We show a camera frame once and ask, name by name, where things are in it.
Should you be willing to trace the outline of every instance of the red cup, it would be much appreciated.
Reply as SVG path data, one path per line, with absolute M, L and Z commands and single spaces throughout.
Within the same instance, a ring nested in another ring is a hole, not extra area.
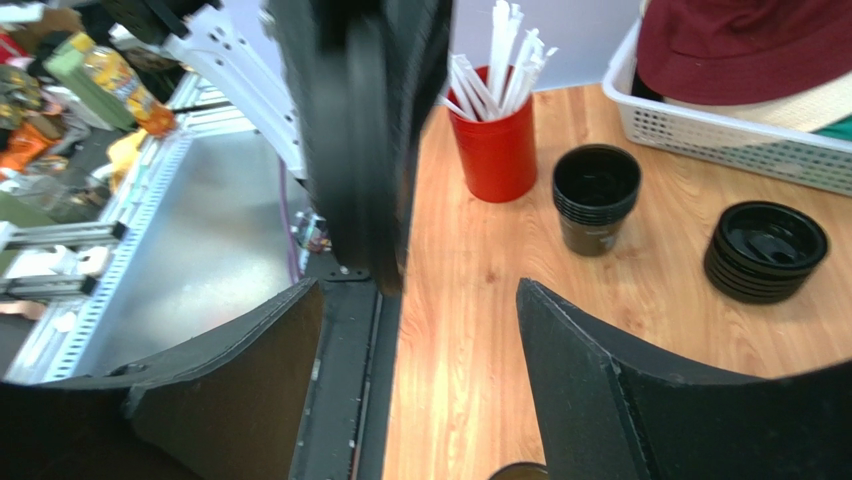
M 485 81 L 488 67 L 479 67 L 476 73 Z M 456 103 L 452 91 L 448 99 Z M 472 122 L 450 111 L 450 122 L 470 193 L 486 202 L 502 203 L 530 191 L 537 174 L 532 95 L 505 118 Z

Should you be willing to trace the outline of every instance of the wood grain tabletop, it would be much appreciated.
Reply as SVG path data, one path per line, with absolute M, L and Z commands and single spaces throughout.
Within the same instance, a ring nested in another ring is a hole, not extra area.
M 446 109 L 421 143 L 386 480 L 486 480 L 544 462 L 515 290 L 542 282 L 581 309 L 685 357 L 776 377 L 852 357 L 852 199 L 630 143 L 599 86 L 537 94 L 538 180 L 506 204 L 464 184 Z M 608 255 L 562 243 L 551 174 L 569 149 L 609 143 L 636 156 L 636 209 Z M 801 210 L 828 258 L 791 300 L 747 306 L 716 292 L 701 261 L 721 212 L 745 200 Z

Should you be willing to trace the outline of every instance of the orange plastic bag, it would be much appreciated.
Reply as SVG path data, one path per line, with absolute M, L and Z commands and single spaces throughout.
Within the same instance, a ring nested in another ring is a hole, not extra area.
M 12 132 L 6 151 L 0 152 L 0 168 L 22 172 L 24 167 L 37 159 L 54 143 L 56 142 L 45 138 L 35 127 L 29 123 L 24 123 Z M 5 179 L 6 176 L 0 171 L 0 180 Z

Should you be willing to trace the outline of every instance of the orange juice bottle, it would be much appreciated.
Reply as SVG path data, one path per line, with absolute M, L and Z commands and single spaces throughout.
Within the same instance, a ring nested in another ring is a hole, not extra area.
M 175 129 L 174 114 L 151 95 L 118 52 L 95 45 L 85 33 L 77 33 L 69 41 L 85 55 L 83 69 L 86 75 L 121 100 L 139 126 L 155 137 L 163 137 Z

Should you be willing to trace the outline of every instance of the white plastic basket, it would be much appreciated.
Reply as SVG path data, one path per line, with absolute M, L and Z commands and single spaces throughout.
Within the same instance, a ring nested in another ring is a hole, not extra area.
M 631 96 L 638 37 L 637 21 L 603 80 L 629 140 L 852 196 L 852 142 Z

